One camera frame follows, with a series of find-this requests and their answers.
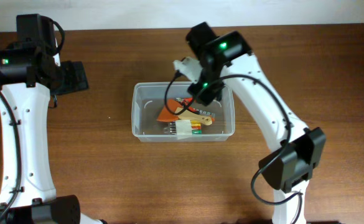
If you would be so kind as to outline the orange screwdriver bit holder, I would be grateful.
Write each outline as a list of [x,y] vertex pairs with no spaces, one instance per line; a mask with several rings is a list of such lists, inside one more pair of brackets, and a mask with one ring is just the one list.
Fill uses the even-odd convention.
[[209,112],[209,111],[204,111],[204,110],[198,110],[199,115],[202,116],[209,116],[211,117],[212,122],[215,122],[215,113]]

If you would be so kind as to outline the red handled pliers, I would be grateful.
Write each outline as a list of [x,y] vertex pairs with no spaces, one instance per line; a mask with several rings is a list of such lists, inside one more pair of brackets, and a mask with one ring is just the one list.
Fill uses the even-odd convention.
[[[192,98],[176,98],[175,99],[179,104],[181,104],[183,107],[187,106],[191,101],[192,101]],[[188,110],[190,112],[193,112],[195,114],[199,114],[199,111],[196,110],[195,108],[193,107],[189,107]]]

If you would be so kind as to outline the orange scraper with wooden handle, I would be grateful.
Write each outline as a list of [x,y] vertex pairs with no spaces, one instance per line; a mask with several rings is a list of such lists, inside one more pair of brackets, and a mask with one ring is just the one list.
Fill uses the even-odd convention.
[[213,120],[210,116],[199,115],[189,110],[185,110],[180,115],[175,115],[176,113],[179,113],[183,110],[183,106],[178,101],[167,100],[167,105],[168,107],[163,107],[163,109],[159,113],[157,121],[172,122],[177,121],[178,119],[186,119],[202,123],[206,126],[209,126],[213,123]]

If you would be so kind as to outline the clear plastic container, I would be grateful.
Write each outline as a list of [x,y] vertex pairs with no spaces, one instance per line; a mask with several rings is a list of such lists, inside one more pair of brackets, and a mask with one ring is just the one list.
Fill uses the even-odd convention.
[[165,134],[163,129],[168,125],[157,121],[164,107],[164,95],[167,82],[138,83],[134,87],[131,109],[132,133],[142,142],[205,142],[226,141],[235,132],[235,107],[233,93],[228,87],[222,90],[222,98],[208,106],[193,103],[196,110],[215,113],[215,122],[202,126],[202,134],[188,139],[177,140]]

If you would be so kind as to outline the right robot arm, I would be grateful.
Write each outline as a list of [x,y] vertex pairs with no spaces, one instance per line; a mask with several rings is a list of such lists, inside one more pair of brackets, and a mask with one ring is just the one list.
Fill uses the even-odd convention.
[[250,183],[253,195],[274,207],[273,223],[306,223],[306,189],[319,165],[325,133],[310,129],[288,107],[239,32],[217,36],[203,22],[191,28],[185,39],[195,55],[183,59],[180,68],[193,82],[188,92],[207,106],[228,87],[244,104],[271,151],[258,162]]

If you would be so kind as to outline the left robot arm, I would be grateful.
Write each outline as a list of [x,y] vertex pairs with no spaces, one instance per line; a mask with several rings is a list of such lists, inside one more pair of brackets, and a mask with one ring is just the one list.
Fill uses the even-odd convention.
[[40,14],[16,17],[17,40],[0,50],[3,177],[0,223],[93,223],[75,195],[52,180],[47,113],[57,97],[88,89],[81,62],[61,61],[61,26]]

